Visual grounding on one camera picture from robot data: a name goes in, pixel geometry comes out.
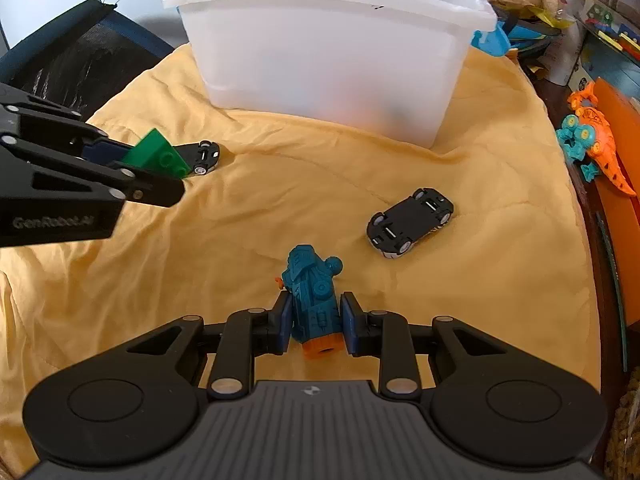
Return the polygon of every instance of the yellow bedsheet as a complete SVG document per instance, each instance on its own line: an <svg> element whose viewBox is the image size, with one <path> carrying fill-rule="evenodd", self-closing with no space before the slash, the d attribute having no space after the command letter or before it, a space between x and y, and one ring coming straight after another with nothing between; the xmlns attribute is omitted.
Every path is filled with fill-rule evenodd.
<svg viewBox="0 0 640 480"><path fill-rule="evenodd" d="M220 143L219 167L163 209L127 204L109 240L0 251L0 456L36 457L21 424L46 375L183 314L269 307L289 250L344 262L338 292L412 323L449 314L598 387L598 316L583 219L542 102L505 58L470 49L432 150L353 128L212 107L188 46L143 73L92 123L131 144ZM398 260L365 238L376 211L434 187L456 213ZM431 383L426 359L420 360ZM291 342L258 378L377 377L377 361L317 361Z"/></svg>

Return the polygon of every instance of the white plastic bin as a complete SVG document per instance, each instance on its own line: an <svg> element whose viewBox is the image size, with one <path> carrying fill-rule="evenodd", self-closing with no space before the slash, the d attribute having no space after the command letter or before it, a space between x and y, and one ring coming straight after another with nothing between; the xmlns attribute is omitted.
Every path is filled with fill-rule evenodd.
<svg viewBox="0 0 640 480"><path fill-rule="evenodd" d="M211 102L431 146L486 0L163 0Z"/></svg>

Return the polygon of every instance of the blue toy figure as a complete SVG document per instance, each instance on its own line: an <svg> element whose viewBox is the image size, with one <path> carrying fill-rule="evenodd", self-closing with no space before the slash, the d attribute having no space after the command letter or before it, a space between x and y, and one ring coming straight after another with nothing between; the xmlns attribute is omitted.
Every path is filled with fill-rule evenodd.
<svg viewBox="0 0 640 480"><path fill-rule="evenodd" d="M584 179L587 182L591 182L598 175L602 174L598 165L593 161L591 161L589 164L581 164L580 169L582 170Z"/></svg>
<svg viewBox="0 0 640 480"><path fill-rule="evenodd" d="M293 295L293 339L302 343L307 357L320 357L344 346L342 321L335 299L333 277L342 272L342 261L325 261L310 245L295 246L289 253L280 288Z"/></svg>

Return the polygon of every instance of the chair mesh backrest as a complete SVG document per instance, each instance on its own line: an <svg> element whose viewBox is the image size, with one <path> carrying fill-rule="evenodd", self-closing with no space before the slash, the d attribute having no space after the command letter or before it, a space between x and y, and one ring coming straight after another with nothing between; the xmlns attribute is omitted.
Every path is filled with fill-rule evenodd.
<svg viewBox="0 0 640 480"><path fill-rule="evenodd" d="M89 118L173 48L113 10L87 0L0 58L0 82Z"/></svg>

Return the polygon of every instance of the black toy car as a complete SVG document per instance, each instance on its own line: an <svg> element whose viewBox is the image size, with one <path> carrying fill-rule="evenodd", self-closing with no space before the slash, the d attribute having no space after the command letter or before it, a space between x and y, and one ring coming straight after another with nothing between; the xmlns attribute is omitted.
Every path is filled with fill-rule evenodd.
<svg viewBox="0 0 640 480"><path fill-rule="evenodd" d="M367 237L385 258L399 258L425 234L443 227L453 215L453 204L435 189L416 189L384 213L373 215Z"/></svg>
<svg viewBox="0 0 640 480"><path fill-rule="evenodd" d="M198 161L193 167L193 173L204 175L215 169L220 159L220 147L215 142L203 140L198 145Z"/></svg>

